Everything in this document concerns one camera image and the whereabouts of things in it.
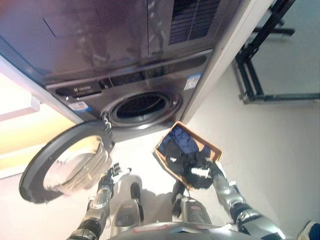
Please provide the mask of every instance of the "floor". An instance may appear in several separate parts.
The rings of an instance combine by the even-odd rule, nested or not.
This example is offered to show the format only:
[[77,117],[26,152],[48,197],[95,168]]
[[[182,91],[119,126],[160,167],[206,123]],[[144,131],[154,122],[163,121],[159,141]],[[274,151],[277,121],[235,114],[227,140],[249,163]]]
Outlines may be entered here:
[[[260,46],[252,62],[265,94],[320,92],[319,12],[320,1],[296,0],[283,17],[283,28],[293,28],[295,33],[271,34]],[[258,25],[269,16],[267,12]]]
[[[237,181],[250,205],[270,217],[294,239],[308,220],[320,221],[320,106],[308,104],[244,105],[238,99],[235,73],[227,69],[188,126],[220,147],[221,164],[229,180]],[[110,236],[112,215],[129,199],[131,182],[142,187],[145,222],[171,220],[175,180],[152,156],[166,130],[119,142],[113,162],[131,167],[131,176],[116,186],[111,216],[101,239]],[[20,175],[0,180],[0,238],[65,239],[85,214],[96,189],[63,196],[49,204],[24,201],[18,192]],[[230,221],[216,193],[195,190],[215,225]]]

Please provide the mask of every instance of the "open washer door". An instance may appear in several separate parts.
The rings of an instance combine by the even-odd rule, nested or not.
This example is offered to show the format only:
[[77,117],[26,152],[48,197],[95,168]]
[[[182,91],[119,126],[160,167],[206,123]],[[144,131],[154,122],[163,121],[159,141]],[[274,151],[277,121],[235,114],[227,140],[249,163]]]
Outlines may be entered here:
[[109,169],[113,146],[111,126],[101,120],[84,122],[64,131],[26,167],[19,183],[21,196],[41,204],[62,194],[91,188]]

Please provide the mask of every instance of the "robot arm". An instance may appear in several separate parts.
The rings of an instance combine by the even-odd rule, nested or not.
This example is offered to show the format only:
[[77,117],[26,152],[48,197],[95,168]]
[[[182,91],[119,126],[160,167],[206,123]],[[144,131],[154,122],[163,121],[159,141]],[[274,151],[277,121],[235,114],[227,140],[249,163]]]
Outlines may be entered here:
[[130,171],[129,168],[121,171],[117,163],[101,177],[97,193],[94,199],[89,201],[84,218],[67,240],[98,240],[100,238],[110,215],[110,200],[114,195],[114,184]]
[[286,238],[269,218],[247,204],[237,186],[228,182],[216,164],[212,164],[211,177],[219,203],[230,215],[239,232],[264,240]]

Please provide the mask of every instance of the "sticker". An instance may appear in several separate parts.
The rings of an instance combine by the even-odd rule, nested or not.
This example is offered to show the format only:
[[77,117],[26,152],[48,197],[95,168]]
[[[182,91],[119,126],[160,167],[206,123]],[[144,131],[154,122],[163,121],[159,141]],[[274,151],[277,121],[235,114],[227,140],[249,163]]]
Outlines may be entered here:
[[90,112],[92,110],[84,101],[74,102],[68,106],[76,113]]
[[184,86],[184,91],[189,89],[194,89],[201,78],[201,73],[192,75],[188,77],[188,80],[186,81],[186,84]]

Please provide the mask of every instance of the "black metal frame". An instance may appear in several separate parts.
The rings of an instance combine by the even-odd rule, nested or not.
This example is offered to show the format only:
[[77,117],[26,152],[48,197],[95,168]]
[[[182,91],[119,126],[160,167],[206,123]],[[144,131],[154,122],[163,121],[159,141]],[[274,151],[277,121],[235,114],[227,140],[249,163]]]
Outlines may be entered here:
[[265,95],[251,61],[252,57],[257,53],[259,47],[266,40],[269,34],[284,34],[288,36],[292,36],[294,34],[295,30],[292,28],[275,28],[278,24],[280,26],[284,24],[282,17],[294,2],[295,0],[277,0],[274,5],[269,8],[271,16],[263,27],[256,27],[254,29],[253,32],[257,33],[255,38],[251,43],[244,45],[235,57],[244,86],[243,89],[242,84],[239,83],[243,90],[240,98],[245,104],[270,101],[320,99],[320,92]]

